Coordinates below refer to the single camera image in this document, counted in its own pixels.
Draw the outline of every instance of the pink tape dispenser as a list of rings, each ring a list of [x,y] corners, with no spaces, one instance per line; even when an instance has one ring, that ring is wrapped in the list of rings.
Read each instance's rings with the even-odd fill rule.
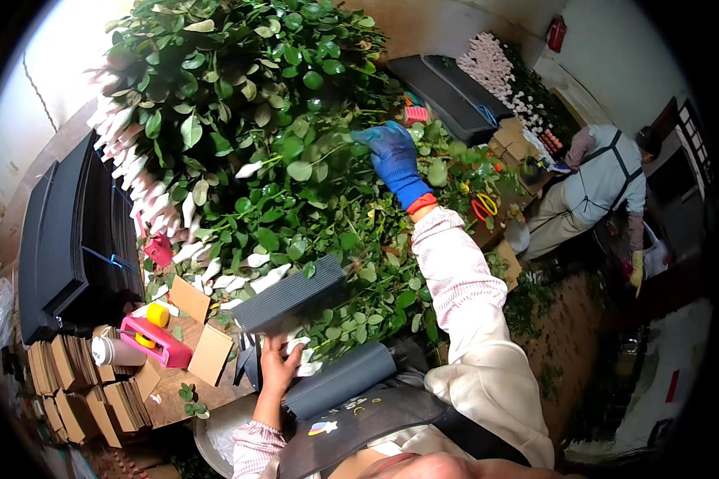
[[[146,238],[144,231],[144,223],[141,221],[141,213],[135,216],[136,222],[139,223],[141,235]],[[173,251],[170,249],[170,241],[165,233],[158,233],[154,238],[147,240],[146,244],[141,247],[141,251],[146,254],[157,266],[166,267],[173,260]]]
[[[146,318],[126,316],[120,324],[120,330],[121,340],[159,360],[163,368],[186,369],[192,360],[193,352],[189,346]]]

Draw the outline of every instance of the red wristband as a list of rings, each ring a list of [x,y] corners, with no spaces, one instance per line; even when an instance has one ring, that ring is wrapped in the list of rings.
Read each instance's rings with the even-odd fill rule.
[[[420,198],[413,201],[412,205],[408,206],[408,208],[405,210],[408,215],[412,215],[413,213],[417,212],[419,209],[423,208],[424,206],[429,205],[436,205],[437,204],[437,198],[432,195],[431,193],[426,193],[425,195],[421,196]]]

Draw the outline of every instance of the red fire extinguisher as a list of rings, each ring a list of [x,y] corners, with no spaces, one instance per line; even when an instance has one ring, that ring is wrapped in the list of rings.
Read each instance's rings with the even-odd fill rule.
[[[549,48],[552,51],[559,53],[562,50],[562,41],[564,40],[564,34],[567,33],[567,25],[564,24],[564,19],[557,16],[551,21],[549,26]]]

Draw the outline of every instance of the yellow work glove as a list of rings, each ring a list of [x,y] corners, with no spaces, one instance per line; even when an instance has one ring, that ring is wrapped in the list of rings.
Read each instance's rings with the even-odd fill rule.
[[[642,289],[642,276],[644,275],[643,254],[643,251],[634,251],[631,255],[631,265],[634,269],[631,272],[630,282],[636,287],[636,297],[640,296],[640,290]]]

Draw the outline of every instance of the blue work glove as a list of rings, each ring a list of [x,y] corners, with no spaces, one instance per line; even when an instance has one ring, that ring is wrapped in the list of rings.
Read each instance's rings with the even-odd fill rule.
[[[407,209],[412,203],[431,193],[431,188],[418,175],[415,145],[407,130],[397,122],[387,121],[385,127],[353,131],[352,139],[368,146],[373,168]]]

